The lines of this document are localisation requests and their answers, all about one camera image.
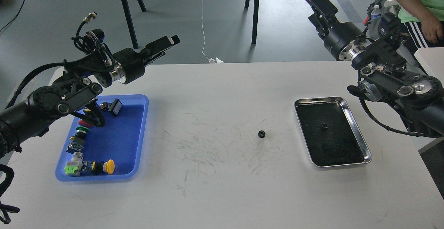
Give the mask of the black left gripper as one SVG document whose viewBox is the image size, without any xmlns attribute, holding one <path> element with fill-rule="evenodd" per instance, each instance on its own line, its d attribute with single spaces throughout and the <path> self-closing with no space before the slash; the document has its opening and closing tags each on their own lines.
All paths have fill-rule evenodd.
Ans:
<svg viewBox="0 0 444 229">
<path fill-rule="evenodd" d="M 145 66 L 165 55 L 165 51 L 179 44 L 177 35 L 161 37 L 147 44 L 140 52 L 131 48 L 122 49 L 112 55 L 114 68 L 110 72 L 112 81 L 119 81 L 127 85 L 140 78 L 145 73 Z"/>
</svg>

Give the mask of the person's hand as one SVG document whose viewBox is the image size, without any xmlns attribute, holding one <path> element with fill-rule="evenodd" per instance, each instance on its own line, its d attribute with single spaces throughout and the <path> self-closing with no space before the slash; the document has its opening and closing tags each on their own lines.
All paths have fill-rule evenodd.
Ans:
<svg viewBox="0 0 444 229">
<path fill-rule="evenodd" d="M 443 26 L 434 15 L 424 15 L 420 18 L 421 30 L 426 40 L 437 44 L 443 40 Z"/>
</svg>

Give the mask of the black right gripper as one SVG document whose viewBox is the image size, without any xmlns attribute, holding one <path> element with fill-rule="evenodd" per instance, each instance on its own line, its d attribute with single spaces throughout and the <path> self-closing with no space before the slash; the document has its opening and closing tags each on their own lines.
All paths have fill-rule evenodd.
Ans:
<svg viewBox="0 0 444 229">
<path fill-rule="evenodd" d="M 352 22 L 339 22 L 335 16 L 338 9 L 330 0 L 305 1 L 314 11 L 309 21 L 315 26 L 318 35 L 324 37 L 324 47 L 335 60 L 345 60 L 345 47 L 354 41 L 364 41 L 364 33 Z"/>
</svg>

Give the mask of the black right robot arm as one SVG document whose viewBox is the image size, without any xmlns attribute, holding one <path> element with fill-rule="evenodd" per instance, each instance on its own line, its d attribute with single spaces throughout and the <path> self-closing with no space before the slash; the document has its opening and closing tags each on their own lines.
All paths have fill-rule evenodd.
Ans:
<svg viewBox="0 0 444 229">
<path fill-rule="evenodd" d="M 314 14 L 309 17 L 324 47 L 335 60 L 349 60 L 357 71 L 357 86 L 348 91 L 360 99 L 368 116 L 377 124 L 365 101 L 387 103 L 413 137 L 439 138 L 444 134 L 443 86 L 439 79 L 406 69 L 397 53 L 406 39 L 400 19 L 391 12 L 372 18 L 382 28 L 372 40 L 351 22 L 340 22 L 330 0 L 305 0 Z"/>
</svg>

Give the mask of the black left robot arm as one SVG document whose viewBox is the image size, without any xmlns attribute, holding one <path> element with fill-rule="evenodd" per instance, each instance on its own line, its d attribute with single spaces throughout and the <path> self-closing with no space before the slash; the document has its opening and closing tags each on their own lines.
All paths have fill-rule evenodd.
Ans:
<svg viewBox="0 0 444 229">
<path fill-rule="evenodd" d="M 20 83 L 6 108 L 1 110 L 1 157 L 12 151 L 20 153 L 20 145 L 25 140 L 43 136 L 52 123 L 67 115 L 78 117 L 81 121 L 67 151 L 81 156 L 89 127 L 103 127 L 106 123 L 103 107 L 97 104 L 96 99 L 103 88 L 111 86 L 116 80 L 127 85 L 140 78 L 146 66 L 180 43 L 176 35 L 164 36 L 147 44 L 140 52 L 126 48 L 111 53 L 103 42 L 101 29 L 88 31 L 83 37 L 79 35 L 82 27 L 96 16 L 96 12 L 91 12 L 85 17 L 72 38 L 76 48 L 86 54 L 85 57 L 48 63 L 31 71 Z M 57 66 L 63 67 L 62 76 L 50 86 L 40 87 L 26 100 L 16 103 L 22 89 L 34 77 Z"/>
</svg>

